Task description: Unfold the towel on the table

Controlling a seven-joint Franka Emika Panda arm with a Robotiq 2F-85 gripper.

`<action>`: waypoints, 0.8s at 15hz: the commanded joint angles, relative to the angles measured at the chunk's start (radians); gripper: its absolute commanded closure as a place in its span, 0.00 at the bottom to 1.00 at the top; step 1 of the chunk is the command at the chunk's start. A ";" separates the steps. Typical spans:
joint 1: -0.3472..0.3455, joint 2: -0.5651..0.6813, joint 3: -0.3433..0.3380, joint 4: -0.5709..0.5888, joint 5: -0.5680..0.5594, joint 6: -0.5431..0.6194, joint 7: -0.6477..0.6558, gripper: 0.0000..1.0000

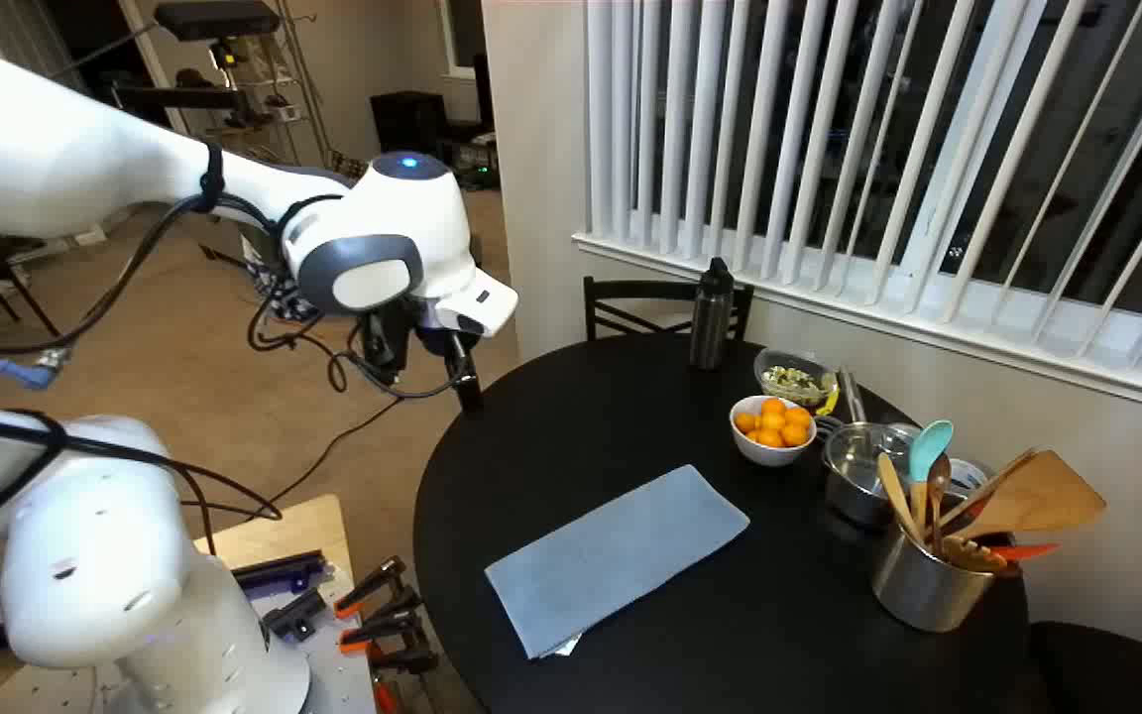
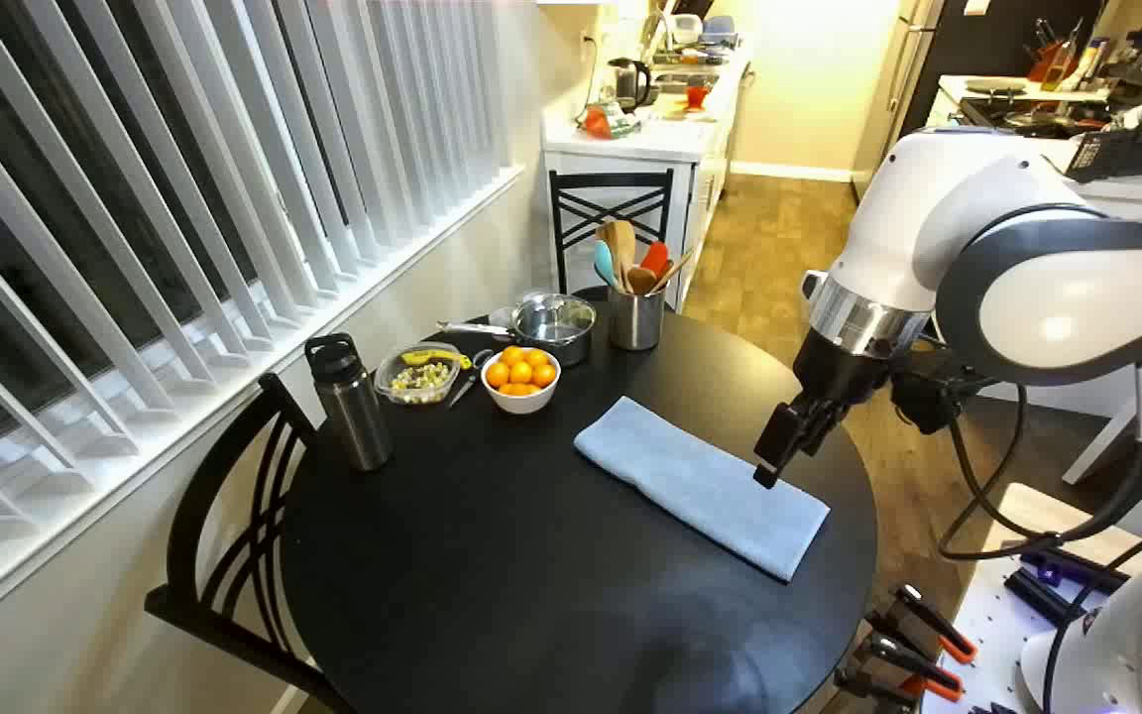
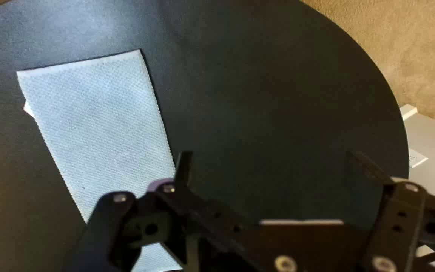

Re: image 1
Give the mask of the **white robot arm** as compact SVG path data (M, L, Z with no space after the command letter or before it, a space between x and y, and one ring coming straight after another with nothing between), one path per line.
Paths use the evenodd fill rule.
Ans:
M426 334L496 335L518 304L472 259L459 182L434 156L376 156L356 182L271 167L0 60L0 232L69 239L148 202L259 224L323 312L409 304Z

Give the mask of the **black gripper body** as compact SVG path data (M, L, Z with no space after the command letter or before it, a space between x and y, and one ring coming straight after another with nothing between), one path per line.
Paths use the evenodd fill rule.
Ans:
M364 310L356 316L356 330L362 330L362 363L380 384L391 384L406 372L409 341L422 341L434 358L442 358L448 379L454 379L455 349L475 345L475 334L434 326L415 300L391 300L391 304Z

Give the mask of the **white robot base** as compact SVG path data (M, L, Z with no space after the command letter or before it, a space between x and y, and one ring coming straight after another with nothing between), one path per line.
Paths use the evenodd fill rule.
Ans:
M188 535L163 440L131 417L0 407L0 617L28 666L115 666L144 714L300 714L310 661Z

